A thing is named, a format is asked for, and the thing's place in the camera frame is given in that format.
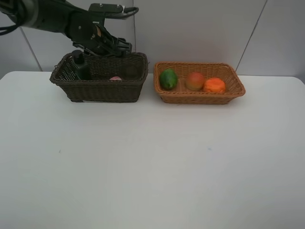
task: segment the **white table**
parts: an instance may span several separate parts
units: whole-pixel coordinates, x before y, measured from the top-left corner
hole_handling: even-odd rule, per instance
[[[1,229],[304,229],[305,86],[241,76],[228,105],[72,103],[0,80]]]

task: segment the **basket rim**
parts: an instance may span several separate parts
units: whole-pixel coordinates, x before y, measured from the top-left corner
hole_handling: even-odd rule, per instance
[[[103,84],[103,85],[141,85],[145,82],[146,77],[148,75],[148,60],[147,56],[144,53],[141,52],[132,52],[128,55],[138,55],[141,56],[144,60],[145,69],[143,71],[143,74],[139,80],[122,80],[122,81],[110,81],[110,80],[61,80],[56,79],[56,75],[60,71],[60,69],[63,67],[63,64],[65,60],[72,57],[71,53],[68,53],[64,55],[62,60],[55,66],[55,69],[53,70],[50,81],[56,85],[97,85],[97,84]]]
[[[171,92],[171,91],[166,91],[161,88],[160,86],[160,81],[159,81],[159,71],[158,71],[158,66],[162,64],[179,64],[179,65],[219,65],[219,66],[226,66],[230,69],[230,71],[233,73],[234,77],[236,78],[239,86],[241,87],[240,92],[236,93],[230,93],[230,92],[225,92],[225,93],[213,93],[213,92],[202,92],[202,91],[193,91],[193,92]],[[170,96],[170,97],[178,97],[178,96],[183,96],[183,97],[215,97],[215,98],[237,98],[241,97],[246,93],[246,90],[244,88],[243,83],[240,81],[238,75],[236,74],[235,70],[227,63],[223,62],[179,62],[179,61],[161,61],[157,62],[154,65],[154,71],[153,71],[153,81],[154,81],[154,88],[155,91],[163,96]]]

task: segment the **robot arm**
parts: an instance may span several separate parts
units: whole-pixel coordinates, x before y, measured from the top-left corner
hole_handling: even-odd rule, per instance
[[[113,37],[105,29],[104,21],[106,18],[126,19],[139,9],[94,3],[87,11],[66,0],[0,0],[0,11],[16,23],[0,27],[0,35],[25,26],[63,33],[72,40],[75,47],[94,55],[123,56],[131,52],[132,45],[123,38]]]

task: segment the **light brown wicker basket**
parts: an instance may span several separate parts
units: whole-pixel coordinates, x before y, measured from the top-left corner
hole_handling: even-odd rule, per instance
[[[161,88],[159,82],[160,74],[168,68],[173,69],[178,76],[178,85],[171,91]],[[206,79],[221,78],[226,84],[226,92],[205,93],[187,89],[185,78],[193,72],[202,73]],[[164,102],[170,104],[227,104],[246,92],[234,69],[225,63],[158,62],[154,66],[153,77],[156,92]]]

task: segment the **dark brown wicker basket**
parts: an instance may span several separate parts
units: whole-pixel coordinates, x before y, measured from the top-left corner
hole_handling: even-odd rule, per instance
[[[72,102],[137,102],[143,83],[148,74],[148,62],[145,54],[131,53],[124,58],[85,56],[92,80],[78,80],[72,63],[71,53],[64,56],[55,67],[50,81],[67,94]],[[133,66],[136,80],[124,80],[122,68]],[[122,81],[110,81],[119,76]]]

